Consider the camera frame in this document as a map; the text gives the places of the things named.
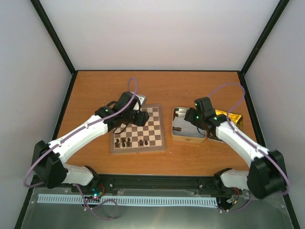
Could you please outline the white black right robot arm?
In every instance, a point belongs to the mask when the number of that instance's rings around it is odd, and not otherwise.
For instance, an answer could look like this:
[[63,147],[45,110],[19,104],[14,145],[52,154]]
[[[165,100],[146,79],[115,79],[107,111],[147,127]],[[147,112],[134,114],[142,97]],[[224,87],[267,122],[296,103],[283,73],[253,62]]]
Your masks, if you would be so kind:
[[221,172],[220,180],[224,187],[248,190],[257,199],[275,192],[288,193],[290,183],[279,151],[270,151],[259,145],[227,115],[217,114],[209,97],[196,99],[194,103],[195,108],[187,110],[185,121],[228,144],[249,167],[247,171],[227,169]]

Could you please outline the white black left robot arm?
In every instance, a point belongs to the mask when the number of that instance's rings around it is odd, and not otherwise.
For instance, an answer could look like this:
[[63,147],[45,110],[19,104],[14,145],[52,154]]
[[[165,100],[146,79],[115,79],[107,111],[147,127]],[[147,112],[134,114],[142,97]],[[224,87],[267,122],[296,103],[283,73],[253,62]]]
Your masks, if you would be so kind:
[[99,186],[96,172],[90,166],[68,165],[68,159],[92,140],[122,124],[144,126],[149,115],[140,108],[145,102],[144,95],[124,92],[118,101],[99,108],[84,124],[65,136],[49,143],[39,141],[34,147],[33,171],[49,189],[61,184],[78,184],[89,192],[96,191]]

